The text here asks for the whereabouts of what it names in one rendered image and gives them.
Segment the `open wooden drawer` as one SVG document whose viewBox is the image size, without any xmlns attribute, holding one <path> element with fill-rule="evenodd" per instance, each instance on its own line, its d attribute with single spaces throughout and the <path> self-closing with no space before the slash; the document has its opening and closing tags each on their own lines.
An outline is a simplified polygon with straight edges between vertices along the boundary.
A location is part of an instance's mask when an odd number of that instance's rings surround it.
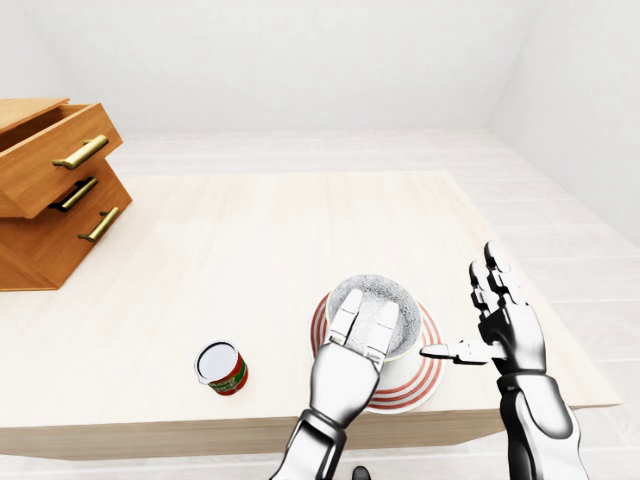
<svg viewBox="0 0 640 480">
<path fill-rule="evenodd" d="M 54 166 L 105 135 L 109 143 L 75 170 Z M 33 218 L 74 182 L 80 168 L 105 158 L 122 139 L 103 105 L 67 98 L 0 99 L 0 217 Z"/>
</svg>

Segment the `red and green tin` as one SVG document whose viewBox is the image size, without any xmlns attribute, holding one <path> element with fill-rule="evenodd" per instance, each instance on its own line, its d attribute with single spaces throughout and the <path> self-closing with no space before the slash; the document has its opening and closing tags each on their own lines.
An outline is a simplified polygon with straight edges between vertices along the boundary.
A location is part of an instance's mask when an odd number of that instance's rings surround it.
<svg viewBox="0 0 640 480">
<path fill-rule="evenodd" d="M 239 350 L 225 340 L 205 346 L 196 356 L 194 369 L 201 384 L 222 396 L 237 393 L 249 377 L 248 365 Z"/>
</svg>

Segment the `silver robot right hand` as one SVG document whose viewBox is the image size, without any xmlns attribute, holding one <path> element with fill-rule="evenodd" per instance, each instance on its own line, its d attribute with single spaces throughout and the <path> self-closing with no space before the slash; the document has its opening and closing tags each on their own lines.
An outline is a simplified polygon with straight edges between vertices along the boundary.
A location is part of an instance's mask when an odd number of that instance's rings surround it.
<svg viewBox="0 0 640 480">
<path fill-rule="evenodd" d="M 469 266 L 471 300 L 479 311 L 479 340 L 423 347 L 420 355 L 455 364 L 495 364 L 502 375 L 544 374 L 546 348 L 533 307 L 525 300 L 521 282 L 498 244 L 484 246 L 483 263 Z"/>
</svg>

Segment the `patterned grey bowl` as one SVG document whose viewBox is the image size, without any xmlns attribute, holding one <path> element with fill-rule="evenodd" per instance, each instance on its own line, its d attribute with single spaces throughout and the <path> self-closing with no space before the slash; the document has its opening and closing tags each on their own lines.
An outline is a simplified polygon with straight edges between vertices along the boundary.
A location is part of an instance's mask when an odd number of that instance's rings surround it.
<svg viewBox="0 0 640 480">
<path fill-rule="evenodd" d="M 394 302 L 399 307 L 398 319 L 385 361 L 395 361 L 409 352 L 421 332 L 419 306 L 404 287 L 387 277 L 359 274 L 343 280 L 329 294 L 325 314 L 328 324 L 333 322 L 339 307 L 354 289 L 363 292 L 363 299 L 347 344 L 363 353 L 381 309 L 388 302 Z"/>
</svg>

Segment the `closed wooden drawer with dark gap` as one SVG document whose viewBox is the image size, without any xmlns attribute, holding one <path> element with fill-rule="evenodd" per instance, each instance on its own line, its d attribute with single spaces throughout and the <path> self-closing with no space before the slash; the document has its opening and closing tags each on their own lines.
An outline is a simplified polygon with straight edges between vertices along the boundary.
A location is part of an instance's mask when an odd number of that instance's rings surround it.
<svg viewBox="0 0 640 480">
<path fill-rule="evenodd" d="M 80 170 L 79 177 L 74 182 L 67 181 L 62 192 L 56 194 L 49 204 L 62 200 L 72 191 L 77 181 L 85 180 L 91 176 L 97 178 L 99 183 L 83 199 L 68 212 L 51 209 L 48 204 L 33 219 L 25 219 L 25 222 L 33 225 L 45 225 L 87 220 L 98 216 L 101 211 L 108 211 L 113 207 L 125 208 L 131 202 L 130 195 L 105 158 L 99 158 L 89 166 L 81 167 Z"/>
</svg>

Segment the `silver robot left hand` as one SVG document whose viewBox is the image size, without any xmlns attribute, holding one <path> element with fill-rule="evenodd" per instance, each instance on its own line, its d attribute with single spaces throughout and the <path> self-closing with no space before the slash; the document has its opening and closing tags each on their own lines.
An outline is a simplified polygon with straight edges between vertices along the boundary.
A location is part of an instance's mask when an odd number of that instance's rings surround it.
<svg viewBox="0 0 640 480">
<path fill-rule="evenodd" d="M 311 410 L 342 429 L 367 407 L 377 388 L 400 312 L 397 303 L 386 302 L 375 318 L 364 351 L 353 350 L 347 340 L 363 297 L 359 289 L 347 295 L 311 371 Z"/>
</svg>

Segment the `white plate with red rings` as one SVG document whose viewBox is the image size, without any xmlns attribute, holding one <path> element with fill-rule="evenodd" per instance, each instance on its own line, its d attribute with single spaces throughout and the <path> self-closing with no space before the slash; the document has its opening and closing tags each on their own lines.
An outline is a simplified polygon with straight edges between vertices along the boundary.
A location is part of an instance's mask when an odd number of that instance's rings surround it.
<svg viewBox="0 0 640 480">
<path fill-rule="evenodd" d="M 420 355 L 428 343 L 440 341 L 440 332 L 426 308 L 421 303 L 418 306 L 422 322 L 418 340 L 402 356 L 385 363 L 367 407 L 371 413 L 398 414 L 417 408 L 434 394 L 444 376 L 442 360 Z"/>
</svg>

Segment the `wooden cabinet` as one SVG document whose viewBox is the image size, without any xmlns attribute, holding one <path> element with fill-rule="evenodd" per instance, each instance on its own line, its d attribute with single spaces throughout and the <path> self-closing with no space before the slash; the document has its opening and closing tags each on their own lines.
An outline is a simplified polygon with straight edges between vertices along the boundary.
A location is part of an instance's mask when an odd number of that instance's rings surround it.
<svg viewBox="0 0 640 480">
<path fill-rule="evenodd" d="M 131 202 L 99 103 L 0 99 L 0 291 L 63 285 Z"/>
</svg>

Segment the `plain closed wooden drawer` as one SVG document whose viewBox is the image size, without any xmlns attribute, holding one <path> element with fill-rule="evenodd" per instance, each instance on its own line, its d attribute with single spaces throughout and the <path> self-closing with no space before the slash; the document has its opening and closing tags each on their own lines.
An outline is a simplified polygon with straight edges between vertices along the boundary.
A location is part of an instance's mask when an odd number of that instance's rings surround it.
<svg viewBox="0 0 640 480">
<path fill-rule="evenodd" d="M 101 220 L 33 225 L 0 219 L 0 291 L 53 290 L 73 273 L 94 243 L 77 237 Z"/>
</svg>

